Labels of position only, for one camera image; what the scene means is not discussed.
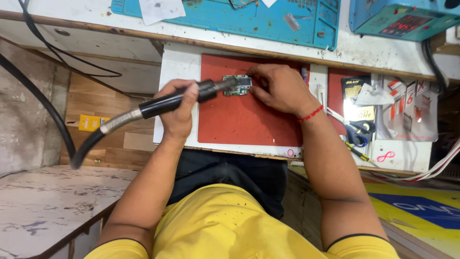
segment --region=digital display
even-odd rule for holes
[[[380,34],[393,35],[402,37],[405,34],[415,30],[416,28],[431,21],[432,18],[418,17],[414,15],[406,15],[403,18],[392,23],[390,26],[383,29]]]

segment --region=yellow box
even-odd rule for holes
[[[108,120],[110,120],[110,118],[80,114],[78,130],[93,132],[99,129],[101,124],[104,124]]]

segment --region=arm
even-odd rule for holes
[[[172,80],[155,98],[189,86],[181,106],[160,115],[163,139],[128,186],[105,225],[98,245],[119,238],[140,242],[151,256],[153,237],[173,190],[177,163],[192,128],[191,109],[198,98],[195,81]]]
[[[258,65],[248,75],[260,80],[250,92],[266,105],[305,118],[320,103],[300,74],[286,65]],[[358,168],[325,112],[301,123],[304,163],[308,179],[321,207],[321,238],[326,249],[351,234],[373,234],[387,239],[364,188]]]

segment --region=circuit board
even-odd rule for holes
[[[224,76],[223,81],[227,80],[227,78],[234,77],[238,80],[238,85],[234,86],[228,90],[224,91],[224,96],[231,96],[231,95],[246,95],[248,89],[251,88],[253,85],[253,80],[251,77],[246,75],[237,75],[237,76]]]

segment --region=blue soldering station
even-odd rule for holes
[[[460,24],[460,0],[351,0],[350,29],[422,41]]]

